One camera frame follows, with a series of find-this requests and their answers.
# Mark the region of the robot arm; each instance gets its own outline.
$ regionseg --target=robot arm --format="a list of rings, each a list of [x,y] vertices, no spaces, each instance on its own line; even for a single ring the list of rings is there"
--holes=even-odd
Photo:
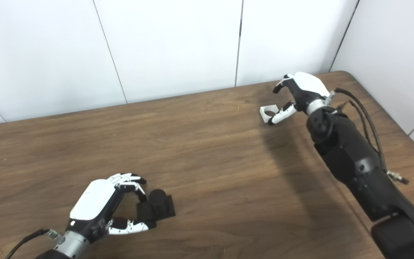
[[[92,181],[70,212],[63,236],[49,231],[57,241],[54,249],[37,259],[79,259],[86,248],[106,235],[126,235],[156,227],[156,221],[175,216],[171,196],[163,190],[154,190],[146,197],[140,184],[146,180],[135,174],[115,174],[108,179]],[[112,218],[125,193],[135,192],[137,220]]]
[[[354,123],[341,110],[329,106],[335,92],[329,93],[322,81],[297,72],[284,76],[274,93],[283,87],[295,98],[295,109],[308,115],[306,127],[332,175],[348,187],[369,219],[377,223],[371,233],[383,255],[387,259],[414,258],[414,205],[391,181],[405,182],[404,178],[388,172]],[[279,113],[273,117],[281,118]],[[273,117],[263,116],[263,120],[273,125],[279,121]]]

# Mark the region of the white wall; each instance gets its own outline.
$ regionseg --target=white wall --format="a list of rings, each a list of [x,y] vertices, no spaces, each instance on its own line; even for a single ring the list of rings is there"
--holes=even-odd
[[[233,87],[242,0],[95,0],[128,102]]]
[[[0,114],[7,121],[124,104],[89,0],[0,0]]]
[[[0,122],[326,72],[356,1],[0,0]]]
[[[360,0],[332,70],[350,72],[409,134],[414,128],[414,1]]]
[[[245,0],[236,85],[328,72],[356,3]]]

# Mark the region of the black cable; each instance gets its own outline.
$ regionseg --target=black cable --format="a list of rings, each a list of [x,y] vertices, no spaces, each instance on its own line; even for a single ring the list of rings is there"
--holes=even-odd
[[[367,124],[365,123],[365,118],[363,117],[363,113],[362,113],[362,111],[358,108],[358,106],[352,101],[352,100],[349,100],[349,101],[346,101],[346,102],[344,102],[343,104],[341,104],[341,105],[338,105],[338,110],[343,110],[343,108],[347,105],[347,104],[350,104],[352,107],[354,107],[355,108],[355,110],[357,111],[357,113],[359,114],[359,117],[360,117],[360,120],[362,121],[362,126],[363,126],[363,134],[365,135],[365,138],[367,139],[367,141],[368,141],[368,144],[370,144],[370,146],[372,147],[372,149],[376,152],[376,153],[378,153],[378,150],[376,150],[376,148],[373,146],[373,144],[372,144],[372,142],[371,142],[371,140],[370,140],[370,136],[368,135],[368,129],[367,129]]]
[[[20,246],[22,246],[24,243],[26,243],[26,242],[28,242],[28,241],[30,241],[30,240],[32,240],[33,238],[35,238],[35,237],[38,237],[38,236],[41,236],[41,235],[44,235],[44,234],[46,234],[47,232],[49,232],[49,230],[45,230],[45,229],[40,229],[40,230],[38,230],[38,231],[36,231],[36,232],[33,232],[33,233],[31,233],[31,234],[29,234],[28,236],[25,236],[18,244],[16,244],[16,246],[14,246],[14,248],[7,254],[7,256],[5,257],[5,259],[9,259],[9,258],[11,258],[13,255],[14,255],[14,253],[15,253],[15,251],[17,251],[17,249],[19,249],[20,248]]]
[[[384,159],[383,148],[381,147],[380,138],[378,137],[378,132],[376,131],[376,128],[375,128],[375,126],[373,124],[372,118],[370,117],[369,113],[367,112],[367,110],[365,109],[365,107],[363,106],[363,104],[360,102],[360,100],[357,97],[355,97],[355,95],[353,95],[348,90],[344,90],[344,89],[341,89],[341,88],[337,88],[337,89],[335,89],[335,92],[349,96],[352,100],[355,101],[355,103],[357,103],[357,105],[359,105],[360,109],[362,110],[363,114],[365,115],[365,118],[368,121],[368,124],[370,124],[370,128],[372,129],[373,137],[375,138],[376,146],[378,147],[377,153],[378,153],[379,162],[381,164],[381,167],[382,167],[382,169],[385,172],[387,172],[386,161]]]

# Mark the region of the wooden table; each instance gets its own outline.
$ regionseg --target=wooden table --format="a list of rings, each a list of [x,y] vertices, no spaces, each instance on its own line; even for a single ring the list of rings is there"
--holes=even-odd
[[[399,188],[414,202],[414,143],[346,72],[319,75],[366,105]],[[84,258],[381,258],[371,223],[312,147],[306,115],[276,126],[258,109],[283,105],[275,82],[0,124],[0,258],[38,228],[63,231],[90,181],[133,172],[174,198],[154,230],[110,236]],[[346,98],[337,96],[333,105]],[[345,111],[360,126],[352,108]],[[116,212],[134,216],[128,195]],[[13,258],[34,258],[47,237]]]

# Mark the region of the black cylinder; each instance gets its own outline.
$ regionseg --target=black cylinder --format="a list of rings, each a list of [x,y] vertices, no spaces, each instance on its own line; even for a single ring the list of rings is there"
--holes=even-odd
[[[161,189],[153,190],[148,195],[148,201],[151,203],[151,208],[156,217],[161,217],[169,211],[170,207],[166,197],[166,192]]]

